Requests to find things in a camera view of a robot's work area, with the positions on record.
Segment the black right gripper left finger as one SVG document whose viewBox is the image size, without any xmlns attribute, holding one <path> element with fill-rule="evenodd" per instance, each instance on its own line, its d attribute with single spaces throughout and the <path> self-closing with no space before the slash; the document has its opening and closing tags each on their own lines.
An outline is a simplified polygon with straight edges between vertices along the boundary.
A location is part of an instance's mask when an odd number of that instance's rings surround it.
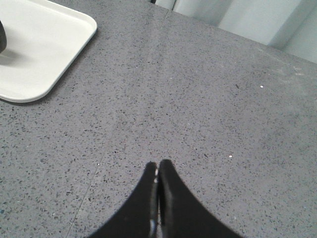
<svg viewBox="0 0 317 238">
<path fill-rule="evenodd" d="M 158 169 L 154 162 L 144 172 L 118 211 L 91 238 L 155 238 L 158 227 Z"/>
</svg>

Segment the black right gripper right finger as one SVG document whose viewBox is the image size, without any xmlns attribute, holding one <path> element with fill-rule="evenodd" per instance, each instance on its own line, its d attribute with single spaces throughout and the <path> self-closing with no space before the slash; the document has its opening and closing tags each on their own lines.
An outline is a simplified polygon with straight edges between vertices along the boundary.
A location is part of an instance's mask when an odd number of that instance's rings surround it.
<svg viewBox="0 0 317 238">
<path fill-rule="evenodd" d="M 239 238 L 191 193 L 172 161 L 162 160 L 158 172 L 161 230 L 164 238 Z"/>
</svg>

